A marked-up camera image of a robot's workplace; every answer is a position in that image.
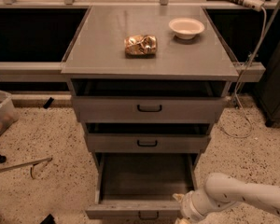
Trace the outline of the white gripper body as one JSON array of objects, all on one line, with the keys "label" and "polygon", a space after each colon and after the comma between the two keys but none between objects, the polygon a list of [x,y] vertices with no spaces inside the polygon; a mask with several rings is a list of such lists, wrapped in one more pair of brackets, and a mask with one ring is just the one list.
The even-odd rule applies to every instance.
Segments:
[{"label": "white gripper body", "polygon": [[216,201],[204,189],[190,191],[181,197],[179,203],[182,224],[198,223],[211,213],[225,211],[238,205],[238,202]]}]

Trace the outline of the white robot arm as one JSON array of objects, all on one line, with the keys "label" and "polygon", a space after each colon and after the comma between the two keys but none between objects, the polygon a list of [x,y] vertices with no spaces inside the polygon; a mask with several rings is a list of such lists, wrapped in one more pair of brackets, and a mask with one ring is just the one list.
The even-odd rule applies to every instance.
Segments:
[{"label": "white robot arm", "polygon": [[193,224],[209,214],[247,203],[280,217],[280,186],[246,183],[230,175],[212,173],[200,189],[187,194],[175,193],[181,217],[175,224]]}]

